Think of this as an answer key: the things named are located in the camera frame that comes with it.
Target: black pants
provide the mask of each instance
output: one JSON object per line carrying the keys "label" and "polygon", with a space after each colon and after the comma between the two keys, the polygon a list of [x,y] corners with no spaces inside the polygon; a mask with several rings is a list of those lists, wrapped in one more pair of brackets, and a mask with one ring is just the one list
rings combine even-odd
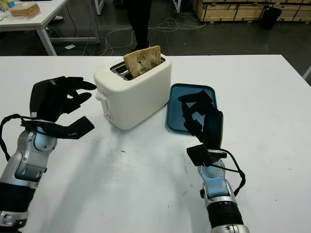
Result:
{"label": "black pants", "polygon": [[151,0],[125,0],[128,19],[133,27],[137,48],[148,45],[148,22]]}

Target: toaster slot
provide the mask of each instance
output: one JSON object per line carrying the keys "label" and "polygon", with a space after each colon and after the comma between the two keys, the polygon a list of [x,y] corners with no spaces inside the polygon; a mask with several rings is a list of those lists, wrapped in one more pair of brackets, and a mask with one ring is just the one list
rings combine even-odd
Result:
{"label": "toaster slot", "polygon": [[[161,63],[165,62],[165,59],[161,57]],[[119,77],[123,78],[124,80],[132,80],[132,75],[128,72],[125,62],[121,62],[113,67],[110,68],[110,70],[117,74]]]}

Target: bottle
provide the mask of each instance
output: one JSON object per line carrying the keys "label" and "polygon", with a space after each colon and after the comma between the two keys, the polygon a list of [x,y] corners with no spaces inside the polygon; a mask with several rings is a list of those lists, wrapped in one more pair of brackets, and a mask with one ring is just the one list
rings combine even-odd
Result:
{"label": "bottle", "polygon": [[15,6],[15,2],[13,0],[5,0],[5,1],[8,7],[12,8],[13,6]]}

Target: black bin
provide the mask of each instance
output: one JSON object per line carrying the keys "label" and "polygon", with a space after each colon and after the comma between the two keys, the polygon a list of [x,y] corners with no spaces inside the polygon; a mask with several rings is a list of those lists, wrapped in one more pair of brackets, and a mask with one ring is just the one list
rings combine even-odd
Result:
{"label": "black bin", "polygon": [[275,7],[267,7],[264,12],[262,19],[260,21],[260,27],[263,29],[272,29],[277,18],[281,15],[282,10]]}

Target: metal robot forearm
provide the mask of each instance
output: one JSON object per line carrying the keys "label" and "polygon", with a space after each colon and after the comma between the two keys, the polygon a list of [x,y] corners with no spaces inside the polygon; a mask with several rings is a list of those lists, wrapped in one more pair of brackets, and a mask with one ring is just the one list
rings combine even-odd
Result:
{"label": "metal robot forearm", "polygon": [[18,232],[26,225],[28,207],[56,144],[56,138],[29,130],[19,136],[17,151],[0,178],[0,233]]}
{"label": "metal robot forearm", "polygon": [[[215,165],[225,166],[221,160]],[[225,179],[225,170],[199,166],[198,172],[203,179],[200,194],[205,201],[211,233],[249,233],[248,227],[243,224],[230,183]]]}

